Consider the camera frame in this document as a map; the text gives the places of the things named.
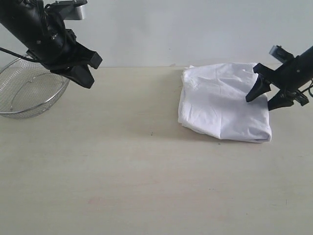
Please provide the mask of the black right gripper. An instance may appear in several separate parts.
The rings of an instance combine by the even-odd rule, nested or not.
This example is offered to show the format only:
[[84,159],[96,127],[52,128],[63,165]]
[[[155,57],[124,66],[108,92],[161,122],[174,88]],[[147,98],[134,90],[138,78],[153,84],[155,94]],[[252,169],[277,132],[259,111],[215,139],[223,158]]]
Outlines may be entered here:
[[306,105],[309,100],[300,87],[310,80],[310,57],[296,56],[284,63],[278,69],[272,70],[261,63],[253,67],[258,74],[252,89],[246,95],[246,102],[252,102],[259,96],[271,91],[270,85],[279,88],[279,92],[268,101],[268,110],[291,107],[294,101]]

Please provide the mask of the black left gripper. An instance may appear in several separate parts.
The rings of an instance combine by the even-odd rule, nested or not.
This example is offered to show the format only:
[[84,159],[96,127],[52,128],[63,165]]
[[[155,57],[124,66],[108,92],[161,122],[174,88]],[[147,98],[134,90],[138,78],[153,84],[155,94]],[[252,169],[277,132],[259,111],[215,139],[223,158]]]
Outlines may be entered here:
[[80,43],[64,27],[31,28],[26,33],[27,55],[54,74],[61,75],[77,85],[90,89],[94,78],[87,65],[98,69],[102,57]]

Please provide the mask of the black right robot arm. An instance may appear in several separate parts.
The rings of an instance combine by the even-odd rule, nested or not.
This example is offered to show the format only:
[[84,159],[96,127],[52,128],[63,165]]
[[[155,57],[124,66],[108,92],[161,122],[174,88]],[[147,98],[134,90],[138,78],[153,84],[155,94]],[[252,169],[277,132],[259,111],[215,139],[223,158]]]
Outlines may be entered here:
[[270,86],[274,85],[279,89],[279,92],[268,101],[270,111],[291,107],[294,105],[294,101],[297,101],[301,106],[308,104],[309,100],[304,92],[313,95],[310,91],[313,86],[310,85],[302,91],[300,88],[313,81],[313,48],[309,48],[301,55],[294,56],[281,46],[273,46],[269,54],[282,65],[275,70],[261,63],[253,67],[253,72],[258,74],[258,77],[246,95],[246,102],[252,102],[257,97],[271,91]]

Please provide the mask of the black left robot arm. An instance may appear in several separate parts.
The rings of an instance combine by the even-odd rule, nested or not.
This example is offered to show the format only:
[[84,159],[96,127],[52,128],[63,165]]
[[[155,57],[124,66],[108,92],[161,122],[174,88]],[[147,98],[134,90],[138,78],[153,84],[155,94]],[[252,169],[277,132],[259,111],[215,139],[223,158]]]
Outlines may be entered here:
[[65,20],[84,19],[86,0],[61,0],[44,4],[42,0],[2,0],[0,23],[27,47],[26,56],[7,49],[1,51],[33,63],[40,63],[53,74],[91,88],[101,56],[77,42]]

